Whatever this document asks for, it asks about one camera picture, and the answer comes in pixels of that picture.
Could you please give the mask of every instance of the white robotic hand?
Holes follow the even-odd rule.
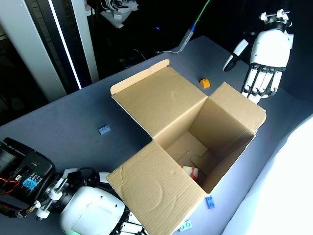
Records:
[[[285,30],[288,23],[287,13],[280,9],[276,14],[267,15],[265,12],[260,16],[269,26],[269,30],[260,32],[255,39],[242,90],[242,94],[254,103],[277,92],[282,72],[286,69],[293,43],[293,35]],[[234,67],[247,46],[245,39],[236,46],[223,68],[224,71]]]

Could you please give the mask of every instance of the open cardboard box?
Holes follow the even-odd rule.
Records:
[[[153,140],[107,176],[151,235],[169,235],[227,173],[265,110],[223,83],[210,97],[163,60],[111,87]],[[180,165],[199,168],[199,185]]]

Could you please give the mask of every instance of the blue lego brick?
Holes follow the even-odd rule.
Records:
[[[191,221],[187,220],[185,223],[183,223],[183,225],[181,225],[181,227],[179,228],[179,231],[184,231],[187,229],[191,229],[192,225],[191,225]]]
[[[101,127],[100,129],[98,129],[100,135],[103,135],[103,134],[107,133],[107,132],[110,131],[110,130],[111,130],[111,128],[110,128],[108,125],[106,125],[106,126],[104,126],[104,127]]]
[[[215,204],[213,202],[212,196],[208,196],[205,199],[206,199],[206,203],[207,203],[207,206],[209,207],[209,209],[215,208]]]

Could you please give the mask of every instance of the qr code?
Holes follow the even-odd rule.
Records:
[[[23,182],[23,186],[28,188],[29,190],[33,190],[37,186],[37,184],[38,184],[37,182],[35,182],[29,178]]]

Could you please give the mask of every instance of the table surface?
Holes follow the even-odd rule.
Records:
[[[238,62],[233,70],[223,72],[228,57],[229,52],[201,36],[188,43],[181,53],[160,54],[0,127],[0,140],[11,137],[30,146],[50,158],[59,172],[83,166],[112,171],[151,141],[113,101],[110,95],[113,84],[170,59],[170,66],[207,95],[224,81],[240,91],[248,65]],[[211,81],[209,89],[199,85],[203,78]],[[203,201],[189,218],[193,227],[183,234],[221,234],[281,138],[313,112],[311,106],[283,89],[271,98],[262,99],[259,105],[267,111],[266,122],[213,189],[215,208],[209,210]],[[101,136],[98,129],[105,125],[111,131]],[[34,214],[26,219],[0,215],[1,233],[61,235],[58,218],[52,214],[38,222]]]

